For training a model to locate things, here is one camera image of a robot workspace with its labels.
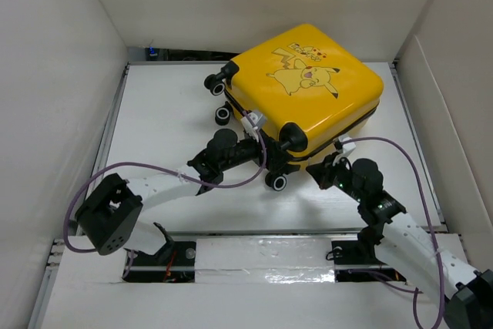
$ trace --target robotic arm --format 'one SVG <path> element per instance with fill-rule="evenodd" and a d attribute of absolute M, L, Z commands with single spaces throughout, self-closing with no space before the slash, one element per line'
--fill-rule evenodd
<path fill-rule="evenodd" d="M 307 172 L 322 190 L 336 186 L 359 203 L 358 213 L 367 224 L 358 234 L 362 252 L 399 271 L 438 305 L 439 275 L 429 234 L 383 189 L 383 175 L 375 162 L 358 159 L 351 165 L 338 144 L 338 152 L 308 166 Z M 188 166 L 180 169 L 178 177 L 159 174 L 127 182 L 117 174 L 107 176 L 79 208 L 75 219 L 101 255 L 125 247 L 166 262 L 173 252 L 173 240 L 159 224 L 139 221 L 139 215 L 167 201 L 199 196 L 211 189 L 183 177 L 219 184 L 223 171 L 251 160 L 260 164 L 261 157 L 262 150 L 254 138 L 248 136 L 238 142 L 236 133 L 222 129 Z M 493 272 L 480 273 L 448 251 L 441 251 L 441 259 L 448 326 L 493 327 Z"/>

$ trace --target small pikachu illustration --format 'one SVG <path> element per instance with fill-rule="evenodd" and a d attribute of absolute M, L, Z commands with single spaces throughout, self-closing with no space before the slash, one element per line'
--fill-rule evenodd
<path fill-rule="evenodd" d="M 282 84 L 289 96 L 300 88 L 308 89 L 321 86 L 325 87 L 337 99 L 339 92 L 330 84 L 330 75 L 338 73 L 339 69 L 306 65 L 301 59 L 295 59 L 291 65 L 291 60 L 296 56 L 282 48 L 274 50 L 273 54 L 283 57 L 281 61 L 283 68 L 274 73 L 267 73 L 267 76 L 274 77 Z"/>

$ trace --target cable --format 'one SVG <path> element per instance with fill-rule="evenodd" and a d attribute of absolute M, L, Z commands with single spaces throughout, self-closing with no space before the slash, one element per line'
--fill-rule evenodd
<path fill-rule="evenodd" d="M 385 275 L 381 272 L 378 272 L 378 271 L 367 270 L 367 269 L 351 269 L 348 271 L 348 273 L 349 274 L 351 274 L 351 273 L 368 274 L 368 275 L 371 275 L 375 280 L 380 281 L 381 283 L 387 285 L 388 287 L 390 287 L 392 289 L 399 290 L 400 292 L 404 292 L 404 293 L 411 293 L 411 294 L 414 293 L 414 289 L 413 290 L 405 289 L 405 288 L 401 288 L 401 287 L 398 287 L 397 285 L 393 285 L 393 284 L 389 283 L 389 280 L 391 280 L 391 279 L 387 275 Z"/>
<path fill-rule="evenodd" d="M 428 229 L 430 230 L 430 236 L 431 236 L 431 242 L 433 244 L 433 249 L 437 255 L 437 263 L 438 263 L 438 284 L 439 284 L 439 291 L 440 291 L 440 302 L 438 305 L 438 315 L 437 315 L 437 320 L 434 322 L 433 327 L 431 329 L 438 329 L 440 326 L 441 321 L 444 318 L 444 311 L 445 311 L 445 279 L 444 279 L 444 266 L 441 261 L 441 254 L 438 250 L 438 241 L 437 241 L 437 236 L 435 235 L 433 225 L 431 224 L 431 218 L 430 218 L 430 212 L 428 211 L 428 206 L 426 204 L 426 199 L 424 198 L 424 191 L 423 191 L 423 186 L 421 185 L 421 179 L 419 177 L 418 173 L 418 168 L 414 164 L 411 156 L 402 148 L 399 144 L 394 142 L 393 140 L 387 139 L 387 138 L 381 138 L 379 136 L 368 136 L 366 138 L 356 138 L 356 139 L 349 139 L 349 140 L 344 140 L 342 143 L 343 144 L 348 144 L 348 143 L 357 143 L 357 142 L 365 142 L 365 141 L 379 141 L 379 142 L 384 142 L 391 144 L 395 148 L 399 149 L 399 151 L 406 157 L 407 161 L 411 165 L 413 169 L 414 176 L 416 177 L 416 182 L 418 183 L 418 191 L 419 195 L 421 198 L 421 202 L 423 203 L 423 209 L 424 209 L 424 216 L 426 217 L 426 224 L 428 225 Z M 414 314 L 414 321 L 416 322 L 416 325 L 419 327 L 419 329 L 424 329 L 421 326 L 421 323 L 418 318 L 418 292 L 419 290 L 416 288 L 414 291 L 414 297 L 413 297 L 413 314 Z"/>
<path fill-rule="evenodd" d="M 246 117 L 246 119 L 248 119 L 248 121 L 250 121 L 250 124 L 252 125 L 252 127 L 255 127 L 255 123 L 252 121 L 252 119 L 250 118 L 250 116 L 248 116 L 247 112 L 243 111 L 242 114 Z M 79 198 L 81 197 L 81 195 L 85 191 L 87 191 L 87 189 L 89 188 L 89 185 L 91 185 L 91 183 L 94 180 L 96 180 L 98 177 L 100 177 L 105 172 L 110 171 L 110 170 L 113 170 L 113 169 L 115 169 L 117 167 L 123 167 L 123 166 L 143 167 L 143 168 L 146 168 L 146 169 L 160 171 L 161 173 L 167 173 L 167 174 L 172 175 L 172 176 L 181 177 L 182 179 L 188 180 L 188 181 L 190 181 L 192 183 L 197 183 L 197 184 L 200 184 L 200 185 L 203 185 L 203 186 L 208 186 L 208 187 L 211 187 L 211 188 L 217 188 L 217 189 L 232 189 L 232 188 L 237 188 L 237 187 L 246 185 L 246 184 L 251 183 L 252 181 L 254 181 L 262 173 L 262 171 L 266 168 L 266 165 L 267 165 L 267 149 L 265 147 L 265 142 L 263 141 L 263 137 L 260 134 L 260 129 L 257 130 L 257 133 L 258 133 L 258 136 L 259 136 L 260 146 L 262 147 L 262 154 L 263 154 L 262 164 L 260 165 L 260 167 L 257 170 L 257 172 L 252 177 L 250 177 L 249 179 L 246 179 L 244 181 L 241 181 L 239 183 L 236 183 L 236 184 L 223 184 L 223 185 L 221 185 L 221 184 L 207 183 L 207 182 L 202 181 L 200 179 L 195 179 L 194 177 L 187 176 L 187 175 L 184 175 L 182 173 L 178 173 L 177 171 L 169 170 L 169 169 L 166 169 L 166 168 L 160 167 L 160 166 L 149 165 L 149 164 L 146 164 L 146 163 L 139 163 L 139 162 L 119 162 L 119 163 L 114 163 L 114 164 L 112 164 L 110 166 L 107 166 L 104 169 L 98 171 L 97 173 L 95 173 L 94 175 L 92 175 L 91 177 L 89 177 L 89 179 L 80 187 L 80 189 L 77 190 L 77 193 L 75 193 L 75 196 L 70 201 L 69 208 L 67 209 L 67 212 L 65 213 L 65 218 L 63 220 L 63 241 L 65 242 L 65 245 L 67 246 L 67 248 L 69 250 L 71 250 L 72 252 L 75 252 L 75 253 L 92 253 L 92 252 L 95 252 L 96 251 L 95 248 L 91 248 L 91 249 L 88 249 L 88 250 L 83 250 L 83 249 L 74 247 L 70 243 L 70 241 L 69 241 L 69 222 L 70 222 L 70 216 L 72 215 L 72 212 L 73 212 L 73 210 L 75 208 L 75 205 L 77 204 L 77 201 L 79 200 Z"/>
<path fill-rule="evenodd" d="M 125 271 L 123 271 L 122 279 L 125 279 L 129 276 L 130 269 L 133 265 L 133 259 L 136 257 L 136 252 L 134 250 L 129 251 L 129 262 L 126 265 Z"/>

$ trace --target yellow suitcase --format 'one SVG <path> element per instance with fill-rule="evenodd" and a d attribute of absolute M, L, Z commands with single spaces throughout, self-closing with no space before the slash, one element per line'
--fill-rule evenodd
<path fill-rule="evenodd" d="M 321 160 L 338 136 L 371 116 L 383 90 L 379 76 L 312 25 L 239 54 L 204 85 L 227 98 L 216 111 L 218 124 L 244 110 L 267 117 L 270 186 L 315 156 Z"/>

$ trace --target suitcase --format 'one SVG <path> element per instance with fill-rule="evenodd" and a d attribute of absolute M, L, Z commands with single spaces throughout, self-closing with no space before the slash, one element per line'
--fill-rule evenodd
<path fill-rule="evenodd" d="M 204 85 L 227 98 L 218 124 L 244 110 L 267 117 L 266 184 L 275 190 L 286 186 L 285 174 L 320 162 L 338 136 L 370 117 L 383 91 L 379 76 L 312 25 L 239 54 Z"/>

